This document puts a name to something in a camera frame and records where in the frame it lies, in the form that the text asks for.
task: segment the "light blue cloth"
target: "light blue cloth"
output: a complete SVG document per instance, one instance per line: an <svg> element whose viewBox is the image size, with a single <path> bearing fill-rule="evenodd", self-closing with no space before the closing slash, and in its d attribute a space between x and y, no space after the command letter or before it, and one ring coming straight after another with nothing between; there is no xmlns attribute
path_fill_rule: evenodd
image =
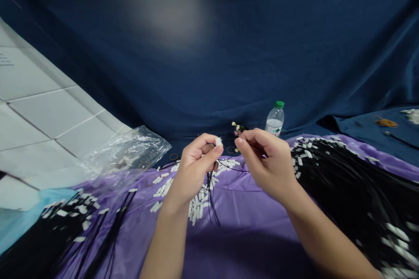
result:
<svg viewBox="0 0 419 279"><path fill-rule="evenodd" d="M41 190L41 201L28 211L15 211L0 208L0 254L13 245L40 217L48 204L62 199L70 199L74 190Z"/></svg>

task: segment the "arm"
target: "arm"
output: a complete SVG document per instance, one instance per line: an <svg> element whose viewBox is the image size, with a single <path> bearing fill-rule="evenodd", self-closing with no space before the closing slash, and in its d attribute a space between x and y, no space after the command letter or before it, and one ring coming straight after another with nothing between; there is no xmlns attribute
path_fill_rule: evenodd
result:
<svg viewBox="0 0 419 279"><path fill-rule="evenodd" d="M140 279L181 278L189 203L201 189L205 174L217 170L215 161L223 153L221 146L207 145L215 144L216 138L203 134L183 150L178 172L158 214Z"/></svg>
<svg viewBox="0 0 419 279"><path fill-rule="evenodd" d="M256 183L285 207L305 251L323 273L337 279L380 278L299 185L286 141L255 129L244 131L235 143Z"/></svg>

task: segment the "left hand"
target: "left hand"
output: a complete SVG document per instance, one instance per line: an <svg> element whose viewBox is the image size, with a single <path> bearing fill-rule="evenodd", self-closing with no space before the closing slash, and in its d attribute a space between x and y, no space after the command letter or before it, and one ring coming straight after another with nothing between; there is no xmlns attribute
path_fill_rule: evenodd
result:
<svg viewBox="0 0 419 279"><path fill-rule="evenodd" d="M189 206L190 201L199 193L205 174L218 170L217 159L224 151L215 145L217 136L202 134L186 146L182 152L178 172L165 197L163 206L176 211Z"/></svg>

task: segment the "bottle label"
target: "bottle label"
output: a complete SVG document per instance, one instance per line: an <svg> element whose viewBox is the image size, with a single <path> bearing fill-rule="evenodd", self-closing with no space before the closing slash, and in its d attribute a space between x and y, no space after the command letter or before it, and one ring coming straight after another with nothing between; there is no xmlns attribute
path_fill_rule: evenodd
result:
<svg viewBox="0 0 419 279"><path fill-rule="evenodd" d="M269 126L268 124L265 127L265 131L269 132L270 134L275 135L276 137L279 137L279 134L281 133L282 130L282 126L280 127L272 127Z"/></svg>

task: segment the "hand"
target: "hand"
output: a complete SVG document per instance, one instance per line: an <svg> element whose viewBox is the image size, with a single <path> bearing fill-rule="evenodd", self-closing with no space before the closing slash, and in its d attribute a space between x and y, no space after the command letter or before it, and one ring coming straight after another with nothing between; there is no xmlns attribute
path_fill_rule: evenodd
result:
<svg viewBox="0 0 419 279"><path fill-rule="evenodd" d="M285 206L299 186L288 143L261 129L244 131L234 142L256 183Z"/></svg>
<svg viewBox="0 0 419 279"><path fill-rule="evenodd" d="M178 172L166 195L163 206L176 211L198 194L204 183L205 174L218 170L217 159L224 151L222 146L214 147L217 136L202 134L186 146L182 152Z"/></svg>

